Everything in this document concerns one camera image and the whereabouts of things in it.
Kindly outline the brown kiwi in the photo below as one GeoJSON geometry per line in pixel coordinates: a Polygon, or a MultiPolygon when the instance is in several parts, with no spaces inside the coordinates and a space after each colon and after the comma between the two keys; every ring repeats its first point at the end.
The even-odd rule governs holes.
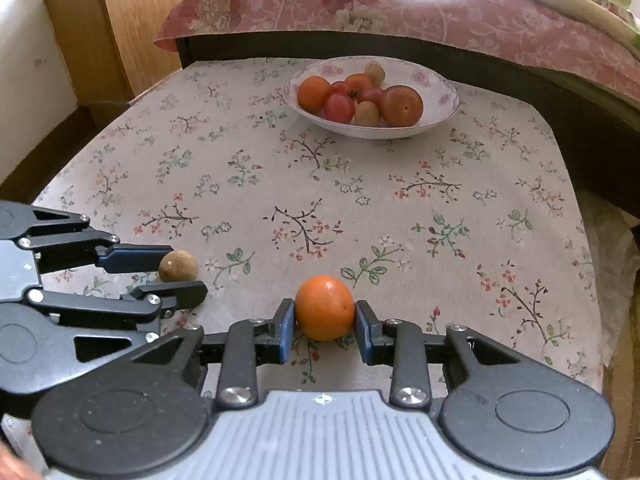
{"type": "Polygon", "coordinates": [[[367,64],[363,73],[369,77],[372,86],[376,88],[381,87],[386,77],[384,68],[377,62],[367,64]]]}
{"type": "Polygon", "coordinates": [[[377,127],[381,123],[381,114],[375,103],[362,101],[355,108],[354,119],[358,126],[377,127]]]}
{"type": "Polygon", "coordinates": [[[190,252],[174,250],[160,260],[158,275],[164,283],[192,282],[198,278],[198,262],[190,252]]]}

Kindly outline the oblong red tomato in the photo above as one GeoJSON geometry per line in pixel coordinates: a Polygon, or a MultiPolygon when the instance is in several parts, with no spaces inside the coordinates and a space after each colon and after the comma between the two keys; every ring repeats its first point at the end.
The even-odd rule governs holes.
{"type": "Polygon", "coordinates": [[[354,100],[345,93],[333,92],[324,101],[323,116],[330,122],[350,124],[354,115],[354,100]]]}

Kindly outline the small red cherry tomato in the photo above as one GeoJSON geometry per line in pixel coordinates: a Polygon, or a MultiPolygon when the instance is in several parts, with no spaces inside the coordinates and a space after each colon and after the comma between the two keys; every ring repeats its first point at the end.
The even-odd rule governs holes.
{"type": "Polygon", "coordinates": [[[332,93],[341,93],[345,96],[352,95],[352,87],[346,81],[335,81],[331,84],[332,93]]]}

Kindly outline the round red tomato with stem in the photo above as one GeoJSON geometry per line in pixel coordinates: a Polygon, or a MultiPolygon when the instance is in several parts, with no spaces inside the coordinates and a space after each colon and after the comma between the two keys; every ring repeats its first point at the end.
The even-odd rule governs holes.
{"type": "Polygon", "coordinates": [[[377,108],[381,107],[384,91],[381,88],[368,87],[362,89],[358,94],[358,102],[371,102],[377,108]]]}

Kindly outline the small orange tangerine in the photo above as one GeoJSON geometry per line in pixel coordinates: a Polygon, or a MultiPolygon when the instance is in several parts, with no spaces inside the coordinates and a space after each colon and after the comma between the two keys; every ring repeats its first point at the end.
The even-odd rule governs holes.
{"type": "Polygon", "coordinates": [[[364,73],[351,74],[345,78],[344,83],[347,84],[348,91],[353,96],[356,96],[362,90],[373,87],[371,78],[364,73]]]}

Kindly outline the floral tablecloth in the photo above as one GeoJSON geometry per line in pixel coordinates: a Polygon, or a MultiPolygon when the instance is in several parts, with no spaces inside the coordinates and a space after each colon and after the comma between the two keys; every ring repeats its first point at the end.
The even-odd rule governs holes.
{"type": "Polygon", "coordinates": [[[584,388],[600,315],[570,178],[536,110],[460,86],[446,124],[399,141],[330,133],[285,104],[297,60],[202,63],[171,76],[47,185],[134,243],[194,255],[208,296],[166,330],[218,332],[328,274],[378,315],[452,322],[584,388]]]}

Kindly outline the wooden nightstand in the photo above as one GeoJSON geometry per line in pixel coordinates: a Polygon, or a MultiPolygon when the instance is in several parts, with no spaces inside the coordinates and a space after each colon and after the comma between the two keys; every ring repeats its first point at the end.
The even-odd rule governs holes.
{"type": "Polygon", "coordinates": [[[180,0],[44,0],[81,106],[128,103],[181,67],[154,44],[180,0]]]}

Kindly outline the pink floral bed sheet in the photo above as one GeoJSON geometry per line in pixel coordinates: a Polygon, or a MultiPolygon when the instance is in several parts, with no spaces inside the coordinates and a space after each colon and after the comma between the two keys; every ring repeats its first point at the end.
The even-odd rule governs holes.
{"type": "Polygon", "coordinates": [[[155,42],[181,38],[332,30],[407,37],[569,73],[639,101],[639,55],[535,0],[181,0],[155,42]]]}

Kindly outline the white floral plate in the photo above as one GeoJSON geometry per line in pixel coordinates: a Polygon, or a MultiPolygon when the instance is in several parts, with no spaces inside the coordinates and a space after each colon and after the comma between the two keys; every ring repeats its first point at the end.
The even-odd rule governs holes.
{"type": "Polygon", "coordinates": [[[384,56],[314,62],[284,87],[285,102],[314,124],[342,136],[393,140],[453,118],[457,90],[434,70],[384,56]]]}

